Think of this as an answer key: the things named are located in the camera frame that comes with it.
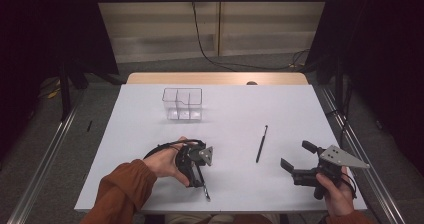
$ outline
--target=black marker on floor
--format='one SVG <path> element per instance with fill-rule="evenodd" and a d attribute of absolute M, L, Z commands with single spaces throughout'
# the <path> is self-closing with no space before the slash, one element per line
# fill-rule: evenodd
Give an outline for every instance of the black marker on floor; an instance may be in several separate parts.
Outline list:
<path fill-rule="evenodd" d="M 259 146 L 259 152 L 258 152 L 258 156 L 256 157 L 256 163 L 258 163 L 259 157 L 261 156 L 262 146 L 264 145 L 264 141 L 265 141 L 265 136 L 266 136 L 266 131 L 267 130 L 268 130 L 268 125 L 265 125 L 265 132 L 264 132 L 264 135 L 262 136 L 261 145 Z"/>

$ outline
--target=wall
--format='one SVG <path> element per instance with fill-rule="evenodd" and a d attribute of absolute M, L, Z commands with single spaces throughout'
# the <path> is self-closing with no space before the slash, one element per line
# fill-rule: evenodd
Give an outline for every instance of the wall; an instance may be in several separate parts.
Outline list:
<path fill-rule="evenodd" d="M 118 63 L 200 57 L 191 3 L 100 3 Z M 324 3 L 196 3 L 207 56 L 311 46 Z"/>

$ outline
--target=clear plastic container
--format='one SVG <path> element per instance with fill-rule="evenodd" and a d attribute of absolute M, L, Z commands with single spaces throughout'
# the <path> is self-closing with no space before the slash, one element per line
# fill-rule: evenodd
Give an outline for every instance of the clear plastic container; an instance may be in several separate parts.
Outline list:
<path fill-rule="evenodd" d="M 201 120 L 201 88 L 165 88 L 162 101 L 170 120 Z"/>

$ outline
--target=power cord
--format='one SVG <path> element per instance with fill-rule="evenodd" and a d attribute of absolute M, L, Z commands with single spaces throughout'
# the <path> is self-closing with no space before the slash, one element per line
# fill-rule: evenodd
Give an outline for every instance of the power cord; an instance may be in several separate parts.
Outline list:
<path fill-rule="evenodd" d="M 303 50 L 303 51 L 299 51 L 293 54 L 292 57 L 292 61 L 293 63 L 284 67 L 263 67 L 263 66 L 254 66 L 254 65 L 246 65 L 246 64 L 240 64 L 240 63 L 230 63 L 230 62 L 216 62 L 211 60 L 209 57 L 206 56 L 204 50 L 203 50 L 203 46 L 202 46 L 202 42 L 200 41 L 200 34 L 199 34 L 199 26 L 197 24 L 197 12 L 196 12 L 196 4 L 195 2 L 192 2 L 192 7 L 193 7 L 193 14 L 194 14 L 194 23 L 196 25 L 196 33 L 197 33 L 197 42 L 199 43 L 199 48 L 200 48 L 200 52 L 202 53 L 203 57 L 211 64 L 221 67 L 221 68 L 225 68 L 227 70 L 233 71 L 233 72 L 237 72 L 237 70 L 227 67 L 227 66 L 238 66 L 238 67 L 248 67 L 248 68 L 255 68 L 255 69 L 262 69 L 262 70 L 270 70 L 270 71 L 281 71 L 284 69 L 288 69 L 291 67 L 295 67 L 295 63 L 297 62 L 297 60 L 304 54 L 309 52 L 309 49 Z"/>

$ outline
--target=white tabletop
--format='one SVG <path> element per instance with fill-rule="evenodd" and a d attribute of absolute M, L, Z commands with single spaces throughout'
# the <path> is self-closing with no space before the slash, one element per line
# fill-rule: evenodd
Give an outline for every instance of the white tabletop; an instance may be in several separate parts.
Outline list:
<path fill-rule="evenodd" d="M 202 88 L 201 121 L 168 120 L 162 103 L 167 87 Z M 268 132 L 256 163 L 265 125 Z M 160 178 L 142 211 L 298 212 L 326 210 L 313 187 L 295 186 L 280 158 L 296 169 L 316 167 L 318 159 L 303 140 L 326 148 L 337 145 L 313 87 L 236 85 L 123 85 L 75 209 L 90 210 L 100 179 L 116 166 L 142 159 L 158 144 L 180 136 L 214 147 L 213 165 L 201 167 L 211 201 L 202 188 L 185 188 Z M 357 193 L 356 209 L 366 209 Z"/>

